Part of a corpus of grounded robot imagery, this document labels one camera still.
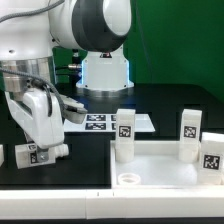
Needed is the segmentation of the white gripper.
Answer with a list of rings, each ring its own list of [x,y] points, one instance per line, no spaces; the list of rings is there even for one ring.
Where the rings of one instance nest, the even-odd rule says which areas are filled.
[[[56,97],[51,96],[53,109],[52,115],[48,116],[47,96],[39,89],[27,91],[22,97],[22,103],[31,112],[12,100],[8,92],[5,96],[13,119],[42,148],[37,149],[37,161],[47,162],[49,160],[47,148],[61,145],[64,141],[63,122]]]

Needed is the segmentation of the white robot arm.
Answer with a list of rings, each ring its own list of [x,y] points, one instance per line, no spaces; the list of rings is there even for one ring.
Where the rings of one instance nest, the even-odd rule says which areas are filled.
[[[0,90],[27,139],[18,168],[69,154],[63,120],[81,123],[84,105],[55,88],[53,49],[119,49],[131,27],[130,0],[0,0]]]

